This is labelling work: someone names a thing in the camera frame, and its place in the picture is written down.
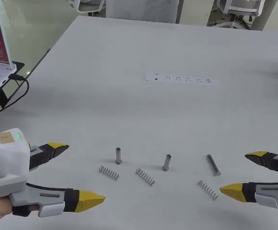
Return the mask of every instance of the black cable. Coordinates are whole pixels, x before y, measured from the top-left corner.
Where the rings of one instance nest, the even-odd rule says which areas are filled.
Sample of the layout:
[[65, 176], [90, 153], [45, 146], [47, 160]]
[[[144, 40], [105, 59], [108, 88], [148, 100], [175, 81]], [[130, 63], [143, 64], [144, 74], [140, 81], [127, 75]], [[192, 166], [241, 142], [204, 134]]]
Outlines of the black cable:
[[11, 75], [9, 76], [9, 79], [10, 79], [10, 80], [15, 80], [15, 81], [24, 81], [24, 82], [26, 82], [27, 88], [26, 88], [25, 93], [24, 93], [22, 96], [20, 96], [20, 97], [19, 97], [18, 99], [16, 99], [14, 102], [12, 102], [12, 103], [10, 103], [9, 105], [7, 105], [7, 106], [5, 106], [4, 108], [2, 108], [2, 109], [0, 110], [0, 113], [1, 113], [2, 111], [4, 111], [5, 109], [9, 108], [10, 106], [14, 105], [15, 103], [17, 103], [17, 102], [18, 102], [21, 98], [23, 98], [23, 97], [28, 93], [28, 91], [29, 91], [29, 82], [28, 82], [28, 80], [27, 80], [25, 77], [13, 73], [13, 74], [11, 74]]

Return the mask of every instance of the table surface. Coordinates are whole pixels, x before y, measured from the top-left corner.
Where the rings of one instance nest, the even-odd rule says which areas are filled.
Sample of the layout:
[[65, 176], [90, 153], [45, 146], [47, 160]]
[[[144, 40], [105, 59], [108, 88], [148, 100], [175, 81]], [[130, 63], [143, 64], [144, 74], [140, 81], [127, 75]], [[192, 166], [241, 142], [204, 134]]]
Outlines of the table surface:
[[[218, 83], [145, 81], [148, 71]], [[230, 183], [278, 182], [278, 173], [244, 157], [278, 152], [278, 33], [78, 17], [29, 81], [28, 95], [0, 115], [0, 131], [18, 127], [32, 144], [70, 145], [29, 182], [106, 200], [80, 214], [9, 216], [0, 230], [278, 229], [278, 209], [222, 194], [212, 201], [197, 186], [204, 180], [218, 192]], [[116, 147], [122, 165], [114, 163]], [[212, 175], [209, 153], [221, 176]], [[152, 187], [135, 175], [138, 167], [156, 180]]]

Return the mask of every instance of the white chair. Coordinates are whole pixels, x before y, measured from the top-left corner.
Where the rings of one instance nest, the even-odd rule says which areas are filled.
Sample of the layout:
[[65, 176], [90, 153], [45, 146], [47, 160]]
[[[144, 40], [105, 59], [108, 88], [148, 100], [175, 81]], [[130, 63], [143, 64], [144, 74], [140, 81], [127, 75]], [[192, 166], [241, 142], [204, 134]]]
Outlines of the white chair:
[[214, 27], [226, 27], [245, 29], [234, 21], [235, 15], [248, 15], [258, 17], [261, 15], [266, 0], [217, 0], [217, 6], [224, 14], [232, 14], [229, 22], [214, 25]]
[[105, 0], [69, 0], [71, 7], [79, 13], [97, 13], [103, 9]]

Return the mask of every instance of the metal pin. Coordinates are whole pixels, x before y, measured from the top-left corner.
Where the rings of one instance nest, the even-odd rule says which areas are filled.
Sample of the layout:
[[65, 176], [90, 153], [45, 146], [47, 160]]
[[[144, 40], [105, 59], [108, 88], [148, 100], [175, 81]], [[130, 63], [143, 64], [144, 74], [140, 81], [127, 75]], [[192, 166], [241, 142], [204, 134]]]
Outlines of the metal pin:
[[115, 149], [115, 153], [116, 153], [116, 160], [115, 160], [115, 163], [116, 164], [121, 164], [122, 163], [122, 160], [121, 160], [121, 149], [119, 147], [117, 147]]
[[164, 165], [162, 166], [162, 170], [163, 171], [168, 171], [168, 166], [169, 166], [169, 162], [171, 161], [172, 156], [171, 155], [167, 155], [166, 157], [166, 161], [164, 162]]
[[212, 166], [212, 168], [213, 168], [213, 170], [214, 170], [214, 175], [215, 175], [215, 176], [221, 175], [221, 171], [220, 171], [219, 168], [216, 166], [216, 164], [215, 164], [215, 162], [214, 162], [212, 156], [211, 156], [210, 154], [208, 154], [208, 155], [207, 155], [207, 158], [208, 158], [208, 160], [209, 160], [209, 162], [210, 162], [210, 164], [211, 164], [211, 166]]

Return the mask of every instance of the metal spring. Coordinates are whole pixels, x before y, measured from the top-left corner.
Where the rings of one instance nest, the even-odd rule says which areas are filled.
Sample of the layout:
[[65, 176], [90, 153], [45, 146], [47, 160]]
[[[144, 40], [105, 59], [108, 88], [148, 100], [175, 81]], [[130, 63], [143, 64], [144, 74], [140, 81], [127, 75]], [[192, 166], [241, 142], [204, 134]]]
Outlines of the metal spring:
[[203, 180], [198, 182], [198, 185], [211, 197], [212, 200], [216, 200], [219, 196], [209, 185], [207, 185]]
[[145, 173], [141, 168], [138, 168], [135, 173], [139, 175], [139, 177], [141, 177], [149, 186], [152, 186], [155, 183], [155, 180]]
[[114, 172], [113, 170], [110, 170], [110, 169], [106, 168], [103, 165], [100, 166], [99, 172], [113, 178], [114, 180], [117, 180], [119, 178], [118, 173]]

